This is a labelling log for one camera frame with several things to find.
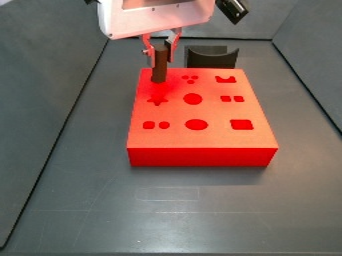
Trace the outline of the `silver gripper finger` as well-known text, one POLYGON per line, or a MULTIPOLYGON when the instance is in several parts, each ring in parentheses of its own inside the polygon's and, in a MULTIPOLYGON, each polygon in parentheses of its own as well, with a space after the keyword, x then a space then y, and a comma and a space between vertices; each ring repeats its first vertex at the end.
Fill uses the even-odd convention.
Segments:
POLYGON ((168 57, 167 57, 168 62, 174 61, 174 53, 175 53, 175 50, 178 47, 180 35, 182 35, 182 28, 174 28, 170 31, 170 35, 168 35, 167 39, 164 40, 164 45, 168 49, 168 57))
POLYGON ((154 45, 151 44, 151 34, 150 33, 142 35, 142 42, 144 45, 144 49, 142 50, 142 53, 148 58, 150 67, 154 68, 155 67, 155 48, 154 48, 154 45))

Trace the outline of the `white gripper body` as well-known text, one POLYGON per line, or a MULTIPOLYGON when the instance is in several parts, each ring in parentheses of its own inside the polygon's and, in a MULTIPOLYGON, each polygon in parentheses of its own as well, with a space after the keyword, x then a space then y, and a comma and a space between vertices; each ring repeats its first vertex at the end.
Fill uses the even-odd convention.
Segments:
POLYGON ((100 30, 111 40, 204 23, 215 5, 215 0, 98 1, 100 30))

